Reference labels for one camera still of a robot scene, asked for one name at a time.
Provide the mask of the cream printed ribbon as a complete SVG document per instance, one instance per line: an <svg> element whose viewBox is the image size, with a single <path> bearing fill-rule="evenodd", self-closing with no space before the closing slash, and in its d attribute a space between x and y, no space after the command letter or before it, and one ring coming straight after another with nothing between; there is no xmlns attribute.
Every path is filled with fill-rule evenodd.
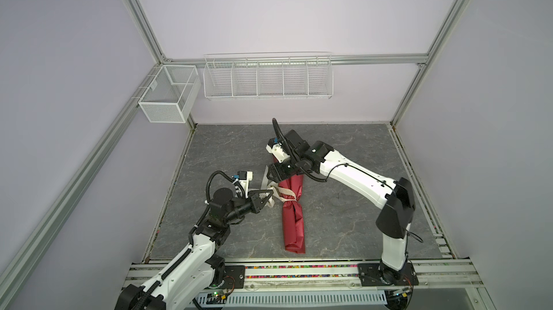
<svg viewBox="0 0 553 310"><path fill-rule="evenodd" d="M262 190L268 190L269 195L267 196L268 202L267 205L269 208L273 208L276 201L280 201L282 203L285 202L297 202L298 198L294 191L280 187L277 183L274 181L271 181L268 179L268 173L269 173L269 167L266 166L262 178L262 184L261 189Z"/></svg>

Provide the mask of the dark red wrapping paper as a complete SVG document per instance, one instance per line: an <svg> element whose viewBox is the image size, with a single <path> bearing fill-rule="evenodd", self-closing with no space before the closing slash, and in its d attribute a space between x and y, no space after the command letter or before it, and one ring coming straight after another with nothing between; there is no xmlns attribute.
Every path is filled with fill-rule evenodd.
<svg viewBox="0 0 553 310"><path fill-rule="evenodd" d="M285 249L305 254L305 220L299 200L302 196L304 175L294 175L276 185L276 197L282 204L282 230Z"/></svg>

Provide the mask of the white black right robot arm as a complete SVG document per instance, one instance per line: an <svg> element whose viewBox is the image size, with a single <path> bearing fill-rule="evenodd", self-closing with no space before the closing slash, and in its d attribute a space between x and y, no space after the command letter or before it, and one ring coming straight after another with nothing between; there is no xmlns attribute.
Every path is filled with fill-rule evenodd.
<svg viewBox="0 0 553 310"><path fill-rule="evenodd" d="M325 142L310 145L295 130L283 134L279 124L273 123L275 138L268 141L266 150L275 163L268 167L268 179L275 183L297 175L318 183L333 179L364 196L380 210L376 226L382 232L383 248L376 280L390 286L403 282L414 286L413 265L408 262L407 251L416 210L410 181L379 175L344 157Z"/></svg>

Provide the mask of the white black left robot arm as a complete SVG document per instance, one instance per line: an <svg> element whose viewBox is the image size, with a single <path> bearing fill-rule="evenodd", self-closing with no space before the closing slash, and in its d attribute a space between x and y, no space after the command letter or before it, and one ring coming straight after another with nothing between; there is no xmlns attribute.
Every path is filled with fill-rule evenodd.
<svg viewBox="0 0 553 310"><path fill-rule="evenodd" d="M230 235L230 226L249 213L261 212L273 194L274 189L268 188L251 190L245 198L239 198L229 188L216 190L191 229L188 245L140 286L124 288L115 308L185 309L200 291L222 284L225 259L217 255L217 250Z"/></svg>

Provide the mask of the white perforated vent panel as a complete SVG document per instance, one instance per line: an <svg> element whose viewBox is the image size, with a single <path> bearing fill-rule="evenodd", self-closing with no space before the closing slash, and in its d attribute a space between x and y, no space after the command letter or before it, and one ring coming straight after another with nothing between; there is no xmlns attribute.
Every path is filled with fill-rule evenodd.
<svg viewBox="0 0 553 310"><path fill-rule="evenodd" d="M384 291L257 291L234 292L220 300L213 292L201 293L197 303L204 309L291 309L339 306L386 306Z"/></svg>

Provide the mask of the small white mesh basket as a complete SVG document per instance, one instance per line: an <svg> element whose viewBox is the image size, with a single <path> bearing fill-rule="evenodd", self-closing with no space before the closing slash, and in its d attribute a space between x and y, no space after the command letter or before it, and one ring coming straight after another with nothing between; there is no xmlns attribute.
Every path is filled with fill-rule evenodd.
<svg viewBox="0 0 553 310"><path fill-rule="evenodd" d="M162 65L138 101L151 123L185 124L201 88L194 65Z"/></svg>

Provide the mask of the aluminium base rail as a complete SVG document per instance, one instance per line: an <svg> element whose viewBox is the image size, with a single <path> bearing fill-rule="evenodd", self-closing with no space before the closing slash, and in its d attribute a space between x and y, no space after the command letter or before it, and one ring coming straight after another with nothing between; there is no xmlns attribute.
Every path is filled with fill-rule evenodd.
<svg viewBox="0 0 553 310"><path fill-rule="evenodd" d="M140 286L170 262L132 265L122 290ZM376 280L377 261L369 260L253 260L225 261L225 278L201 293L225 300L234 292L257 291L384 291L390 309L407 309L416 291L460 288L467 292L473 309L494 309L494 304L470 260L415 260L414 286L403 282L385 285Z"/></svg>

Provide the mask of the aluminium frame profile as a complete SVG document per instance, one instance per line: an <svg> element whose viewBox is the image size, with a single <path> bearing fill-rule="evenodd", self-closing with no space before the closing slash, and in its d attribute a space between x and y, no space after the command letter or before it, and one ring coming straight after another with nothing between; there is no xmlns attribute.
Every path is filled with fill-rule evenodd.
<svg viewBox="0 0 553 310"><path fill-rule="evenodd" d="M138 0L122 0L130 9L130 14L138 24L148 45L154 48L154 58L157 60L153 71L160 70L164 65L178 65L175 59L162 59L159 45L154 39L154 33L147 23L144 11ZM330 64L338 65L383 65L383 64L418 64L417 75L410 84L408 91L393 116L392 124L397 125L413 99L418 86L422 83L426 73L431 69L439 52L443 49L460 16L464 13L470 0L454 0L446 15L439 32L430 49L424 54L372 54L372 55L344 55L331 57ZM138 110L138 98L132 97L126 102L117 118L111 123L108 130L98 141L96 146L86 157L83 164L73 175L69 183L62 190L41 219L39 225L20 248L13 260L1 274L1 308L8 309L19 295L30 275L42 260L44 254L59 234L61 228L72 214L83 194L96 177L103 164L111 155L123 134L127 131Z"/></svg>

